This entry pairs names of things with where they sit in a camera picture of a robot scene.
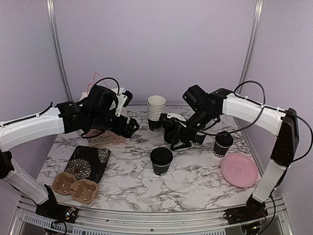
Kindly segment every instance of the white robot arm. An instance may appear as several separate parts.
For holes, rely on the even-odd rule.
[[[75,103],[65,102],[43,112],[20,119],[0,122],[0,179],[28,195],[44,216],[60,216],[65,208],[59,206],[52,190],[38,183],[12,159],[10,149],[44,136],[90,129],[130,138],[139,128],[135,119],[121,115],[133,95],[119,89],[119,93],[105,87],[93,86],[88,97]]]
[[[220,115],[228,115],[252,123],[263,109],[255,125],[277,136],[270,162],[262,179],[248,199],[247,205],[228,209],[225,212],[225,218],[229,224],[233,224],[260,218],[263,216],[262,214],[267,215],[264,202],[283,180],[298,146],[296,111],[293,109],[285,111],[270,106],[263,107],[262,104],[251,101],[247,97],[237,97],[227,89],[218,89],[208,94],[198,85],[190,87],[184,93],[183,99],[195,111],[187,121],[180,117],[173,118],[173,114],[163,114],[160,117],[163,123],[175,126],[171,150],[190,147],[191,143],[197,141],[198,144],[201,144],[205,137],[201,130],[209,121],[215,118],[219,119]]]

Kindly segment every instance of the white paper cup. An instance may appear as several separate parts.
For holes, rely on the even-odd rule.
[[[153,95],[148,98],[148,105],[151,105],[152,107],[162,107],[165,103],[166,99],[159,95]]]
[[[160,115],[157,116],[151,116],[150,114],[147,114],[148,119],[152,120],[152,121],[158,121],[160,119]]]
[[[161,108],[165,108],[165,104],[163,105],[154,105],[154,104],[150,104],[149,102],[147,103],[147,106],[154,108],[154,109],[161,109]]]
[[[147,109],[147,112],[150,113],[150,114],[161,114],[161,113],[164,113],[165,109],[162,109],[160,111],[155,111],[155,110],[150,110],[149,108]]]
[[[150,105],[147,105],[147,108],[150,109],[151,111],[160,111],[160,110],[164,110],[165,106],[156,108],[156,107],[151,107]]]

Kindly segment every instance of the purple backdrop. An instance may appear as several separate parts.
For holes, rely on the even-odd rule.
[[[261,82],[267,92],[267,103],[292,107],[313,125],[313,1],[267,0],[264,3],[260,34],[248,79]],[[261,99],[252,86],[244,94]],[[299,121],[300,144],[296,157],[306,152],[310,133]],[[258,127],[247,131],[266,166],[276,140]],[[313,154],[291,166],[278,194],[282,194],[295,234],[312,234]]]
[[[0,3],[0,120],[11,120],[65,101],[45,1]],[[13,157],[37,177],[54,136],[12,149]],[[0,228],[7,234],[20,194],[0,181]]]
[[[95,71],[134,94],[170,104],[198,83],[210,92],[238,85],[256,1],[55,1],[74,99]]]

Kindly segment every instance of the black phone case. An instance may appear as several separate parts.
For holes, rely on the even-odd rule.
[[[64,172],[77,180],[87,179],[98,183],[106,169],[111,151],[104,148],[77,146]]]

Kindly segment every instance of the pink plastic plate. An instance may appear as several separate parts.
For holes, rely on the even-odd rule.
[[[222,174],[232,185],[247,188],[258,180],[258,168],[254,161],[243,154],[227,154],[221,163]]]

